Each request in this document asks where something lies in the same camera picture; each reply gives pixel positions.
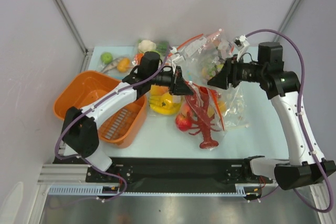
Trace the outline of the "zip bag with orange seal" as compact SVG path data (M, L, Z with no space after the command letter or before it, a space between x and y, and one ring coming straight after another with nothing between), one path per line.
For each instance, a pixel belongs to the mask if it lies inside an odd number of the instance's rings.
M187 85L197 86L192 82L189 82ZM215 112L213 123L215 124L216 129L220 129L220 132L212 131L212 138L214 140L219 143L228 131L249 127L249 123L245 117L245 101L241 88L230 87L227 90L215 90L208 87L205 88L210 93L210 106L208 109L208 115L211 116L213 112ZM221 113L219 111L217 104L218 101L224 101L226 103L226 112ZM178 114L182 113L182 107L184 104L185 97ZM201 143L202 135L198 134L196 137L200 140Z

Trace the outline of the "red plastic lobster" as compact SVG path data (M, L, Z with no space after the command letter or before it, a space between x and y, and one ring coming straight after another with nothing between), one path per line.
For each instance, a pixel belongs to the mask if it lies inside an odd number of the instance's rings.
M191 125L187 132L191 136L202 135L202 141L199 144L201 149L216 148L219 143L212 138L213 132L220 132L215 128L213 120L215 112L211 116L208 115L210 106L210 93L205 87L192 85L193 95L185 96L185 104L182 107L182 114Z

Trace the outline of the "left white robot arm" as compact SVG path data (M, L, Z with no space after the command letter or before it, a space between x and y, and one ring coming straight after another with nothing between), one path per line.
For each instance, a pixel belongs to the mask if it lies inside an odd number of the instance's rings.
M171 95L193 95L180 67L164 68L165 60L157 52L148 51L129 75L109 93L81 109L74 106L66 112L60 140L70 146L79 157L97 170L104 182L115 178L112 159L100 147L98 129L112 115L126 105L143 97L152 85L169 89Z

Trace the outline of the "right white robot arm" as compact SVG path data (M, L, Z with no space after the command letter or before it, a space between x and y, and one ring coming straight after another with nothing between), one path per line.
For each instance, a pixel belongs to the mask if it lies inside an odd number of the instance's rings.
M267 159L257 156L242 169L243 179L254 183L262 176L274 179L281 189L290 190L314 185L335 172L335 162L328 161L319 149L299 97L300 82L293 71L284 70L283 47L278 42L258 45L257 61L245 63L243 55L248 42L234 41L238 53L225 59L224 66L208 81L220 89L237 87L242 81L258 83L275 108L286 138L289 159Z

